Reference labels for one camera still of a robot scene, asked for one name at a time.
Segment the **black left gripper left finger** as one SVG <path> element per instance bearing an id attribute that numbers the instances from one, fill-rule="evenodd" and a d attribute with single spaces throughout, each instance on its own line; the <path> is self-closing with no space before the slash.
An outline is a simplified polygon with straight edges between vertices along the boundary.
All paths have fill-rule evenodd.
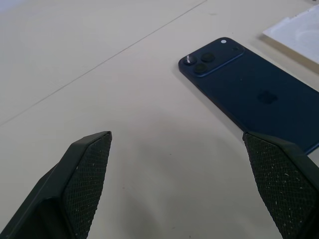
<path id="1" fill-rule="evenodd" d="M 102 195 L 112 133 L 72 143 L 44 174 L 0 239 L 87 239 Z"/>

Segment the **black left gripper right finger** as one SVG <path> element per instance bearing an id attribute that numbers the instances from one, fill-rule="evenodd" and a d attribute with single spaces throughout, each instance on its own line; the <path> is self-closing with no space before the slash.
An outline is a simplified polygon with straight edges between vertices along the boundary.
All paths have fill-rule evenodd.
<path id="1" fill-rule="evenodd" d="M 319 167 L 295 144 L 243 134 L 258 192 L 283 239 L 319 239 Z"/>

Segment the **dark blue smartphone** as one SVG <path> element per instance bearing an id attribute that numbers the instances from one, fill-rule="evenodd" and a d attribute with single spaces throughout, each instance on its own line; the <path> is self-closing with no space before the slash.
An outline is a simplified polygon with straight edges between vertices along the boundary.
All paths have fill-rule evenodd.
<path id="1" fill-rule="evenodd" d="M 184 56 L 179 71 L 242 131 L 319 147 L 319 91 L 228 37 Z"/>

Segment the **white box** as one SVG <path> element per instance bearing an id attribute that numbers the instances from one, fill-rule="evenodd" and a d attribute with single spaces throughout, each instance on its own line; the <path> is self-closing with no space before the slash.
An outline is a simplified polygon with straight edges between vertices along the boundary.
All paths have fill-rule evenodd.
<path id="1" fill-rule="evenodd" d="M 319 4 L 282 19 L 258 39 L 295 61 L 319 67 Z"/>

